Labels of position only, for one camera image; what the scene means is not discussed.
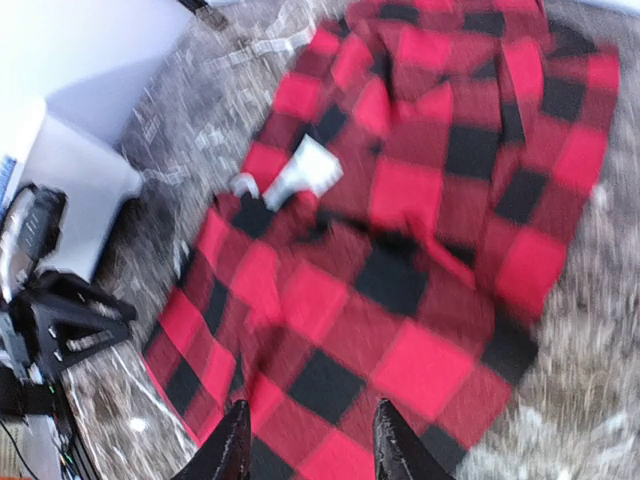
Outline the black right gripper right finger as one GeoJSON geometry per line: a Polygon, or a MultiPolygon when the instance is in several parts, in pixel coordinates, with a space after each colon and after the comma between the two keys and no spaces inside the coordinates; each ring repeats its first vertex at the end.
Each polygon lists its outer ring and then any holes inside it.
{"type": "Polygon", "coordinates": [[[453,480],[387,398],[375,411],[373,445],[378,480],[453,480]]]}

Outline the blue checked shirt in bin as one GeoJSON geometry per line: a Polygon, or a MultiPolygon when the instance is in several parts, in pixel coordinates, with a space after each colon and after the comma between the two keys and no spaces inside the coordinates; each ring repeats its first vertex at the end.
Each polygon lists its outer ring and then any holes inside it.
{"type": "Polygon", "coordinates": [[[11,178],[13,176],[14,170],[16,168],[17,161],[8,155],[5,155],[1,159],[1,170],[0,170],[0,197],[4,199],[9,190],[9,185],[11,182],[11,178]]]}

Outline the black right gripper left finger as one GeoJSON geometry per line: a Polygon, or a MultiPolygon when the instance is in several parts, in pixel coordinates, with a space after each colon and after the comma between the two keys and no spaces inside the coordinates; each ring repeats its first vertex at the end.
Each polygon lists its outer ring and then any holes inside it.
{"type": "Polygon", "coordinates": [[[236,401],[174,480],[245,480],[250,478],[249,403],[236,401]]]}

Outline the red black plaid shirt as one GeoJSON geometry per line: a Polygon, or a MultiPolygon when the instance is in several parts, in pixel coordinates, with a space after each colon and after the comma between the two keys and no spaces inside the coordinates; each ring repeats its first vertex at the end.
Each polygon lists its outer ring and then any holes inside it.
{"type": "Polygon", "coordinates": [[[408,457],[450,478],[536,359],[619,86],[617,48],[539,1],[322,22],[143,350],[195,443],[245,401],[254,479],[388,479],[408,457]]]}

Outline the white plastic laundry bin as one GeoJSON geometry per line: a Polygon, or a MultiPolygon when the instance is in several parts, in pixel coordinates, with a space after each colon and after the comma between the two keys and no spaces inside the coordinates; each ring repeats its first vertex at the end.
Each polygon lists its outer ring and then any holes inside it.
{"type": "Polygon", "coordinates": [[[41,98],[1,108],[5,155],[17,164],[1,207],[26,184],[63,191],[59,246],[44,265],[93,280],[123,204],[141,192],[140,173],[100,139],[51,114],[41,98]]]}

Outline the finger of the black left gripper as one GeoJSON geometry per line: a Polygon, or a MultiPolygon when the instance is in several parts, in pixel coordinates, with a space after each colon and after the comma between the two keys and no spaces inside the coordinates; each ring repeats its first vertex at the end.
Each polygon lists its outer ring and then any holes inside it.
{"type": "Polygon", "coordinates": [[[131,338],[136,308],[72,273],[48,270],[19,294],[27,346],[43,373],[61,373],[131,338]]]}

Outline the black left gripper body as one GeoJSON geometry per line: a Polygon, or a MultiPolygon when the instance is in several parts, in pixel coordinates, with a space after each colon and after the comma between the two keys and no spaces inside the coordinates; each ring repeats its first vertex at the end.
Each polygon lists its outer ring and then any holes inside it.
{"type": "Polygon", "coordinates": [[[1,343],[10,365],[1,374],[3,415],[55,413],[55,297],[24,291],[1,308],[1,343]]]}

